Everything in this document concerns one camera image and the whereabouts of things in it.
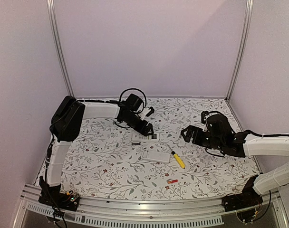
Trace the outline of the white remote with screen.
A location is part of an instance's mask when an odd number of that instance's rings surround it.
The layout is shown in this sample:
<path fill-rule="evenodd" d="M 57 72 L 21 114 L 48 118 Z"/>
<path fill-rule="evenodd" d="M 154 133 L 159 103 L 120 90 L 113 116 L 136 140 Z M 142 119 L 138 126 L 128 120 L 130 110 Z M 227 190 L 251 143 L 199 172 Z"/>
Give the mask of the white remote with screen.
<path fill-rule="evenodd" d="M 132 134 L 132 142 L 135 142 L 135 143 L 147 143 L 147 142 L 157 142 L 157 141 L 159 141 L 159 133 L 154 133 L 148 136 L 144 136 L 139 133 Z"/>

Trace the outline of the yellow handled screwdriver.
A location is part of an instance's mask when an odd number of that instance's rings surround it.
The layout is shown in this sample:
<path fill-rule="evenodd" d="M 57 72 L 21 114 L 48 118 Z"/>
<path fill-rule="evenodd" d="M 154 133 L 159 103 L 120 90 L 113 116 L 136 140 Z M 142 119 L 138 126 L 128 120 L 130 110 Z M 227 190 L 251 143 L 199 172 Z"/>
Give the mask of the yellow handled screwdriver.
<path fill-rule="evenodd" d="M 185 169 L 185 164 L 184 162 L 182 161 L 182 159 L 177 155 L 177 153 L 168 145 L 170 151 L 171 151 L 171 154 L 173 155 L 173 157 L 175 158 L 175 160 L 177 161 L 177 163 L 179 164 L 179 166 L 182 168 L 182 169 Z"/>

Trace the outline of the plain white remote control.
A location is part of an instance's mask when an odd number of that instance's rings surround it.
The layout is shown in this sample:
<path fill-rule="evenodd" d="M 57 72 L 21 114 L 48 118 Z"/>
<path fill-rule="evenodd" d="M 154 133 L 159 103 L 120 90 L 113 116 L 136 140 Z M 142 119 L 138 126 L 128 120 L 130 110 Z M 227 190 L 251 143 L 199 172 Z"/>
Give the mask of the plain white remote control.
<path fill-rule="evenodd" d="M 151 162 L 169 163 L 170 154 L 159 151 L 146 150 L 143 151 L 141 159 Z"/>

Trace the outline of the red AA battery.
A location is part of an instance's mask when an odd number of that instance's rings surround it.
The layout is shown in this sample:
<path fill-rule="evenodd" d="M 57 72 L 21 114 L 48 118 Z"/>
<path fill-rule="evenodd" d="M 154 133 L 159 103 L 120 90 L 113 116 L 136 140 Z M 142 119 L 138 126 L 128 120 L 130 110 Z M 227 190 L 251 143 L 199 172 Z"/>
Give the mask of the red AA battery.
<path fill-rule="evenodd" d="M 170 180 L 170 181 L 168 181 L 167 183 L 168 183 L 168 184 L 173 184 L 173 183 L 176 183 L 176 182 L 178 182 L 178 180 Z"/>

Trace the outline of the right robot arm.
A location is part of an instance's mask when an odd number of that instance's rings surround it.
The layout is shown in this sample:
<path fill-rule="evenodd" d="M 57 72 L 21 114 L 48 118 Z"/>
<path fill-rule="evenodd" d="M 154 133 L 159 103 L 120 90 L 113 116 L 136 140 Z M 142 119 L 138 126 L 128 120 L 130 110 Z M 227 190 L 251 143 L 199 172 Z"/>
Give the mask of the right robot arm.
<path fill-rule="evenodd" d="M 187 143 L 193 143 L 205 149 L 215 149 L 221 155 L 238 158 L 257 155 L 289 157 L 289 133 L 259 134 L 251 130 L 235 132 L 228 118 L 218 111 L 201 113 L 203 128 L 189 125 L 181 130 L 181 136 Z M 238 197 L 242 207 L 253 203 L 257 194 L 261 195 L 273 188 L 289 184 L 289 161 L 264 174 L 249 179 L 250 189 Z"/>

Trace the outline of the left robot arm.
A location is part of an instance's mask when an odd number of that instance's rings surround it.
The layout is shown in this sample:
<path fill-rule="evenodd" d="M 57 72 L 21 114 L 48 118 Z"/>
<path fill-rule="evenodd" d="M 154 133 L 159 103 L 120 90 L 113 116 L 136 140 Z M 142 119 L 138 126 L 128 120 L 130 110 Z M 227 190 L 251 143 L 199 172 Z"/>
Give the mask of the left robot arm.
<path fill-rule="evenodd" d="M 68 149 L 80 133 L 82 121 L 90 118 L 116 119 L 141 135 L 149 136 L 154 134 L 154 130 L 145 118 L 154 113 L 154 108 L 146 104 L 134 94 L 124 101 L 77 100 L 69 95 L 63 99 L 51 119 L 46 171 L 39 179 L 39 185 L 45 191 L 44 197 L 52 206 L 59 206 L 63 202 L 63 196 L 58 192 L 61 172 Z"/>

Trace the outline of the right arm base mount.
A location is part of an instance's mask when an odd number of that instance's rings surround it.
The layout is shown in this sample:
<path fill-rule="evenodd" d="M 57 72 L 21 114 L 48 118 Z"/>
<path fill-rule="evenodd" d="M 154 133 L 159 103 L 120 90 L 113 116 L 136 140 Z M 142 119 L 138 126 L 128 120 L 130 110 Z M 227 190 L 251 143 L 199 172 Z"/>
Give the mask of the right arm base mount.
<path fill-rule="evenodd" d="M 250 210 L 237 213 L 237 218 L 242 223 L 252 223 L 260 212 L 262 203 L 263 199 L 260 195 L 252 195 L 251 193 L 231 193 L 222 198 L 222 206 L 226 212 L 253 207 Z"/>

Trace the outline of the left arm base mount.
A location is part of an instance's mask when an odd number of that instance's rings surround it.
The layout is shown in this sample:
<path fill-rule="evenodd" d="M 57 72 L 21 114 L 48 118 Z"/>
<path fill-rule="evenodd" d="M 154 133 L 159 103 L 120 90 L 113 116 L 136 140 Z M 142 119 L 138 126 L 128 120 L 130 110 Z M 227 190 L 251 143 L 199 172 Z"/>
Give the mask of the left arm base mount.
<path fill-rule="evenodd" d="M 59 209 L 77 211 L 80 201 L 80 194 L 69 191 L 61 193 L 57 190 L 42 190 L 39 203 Z"/>

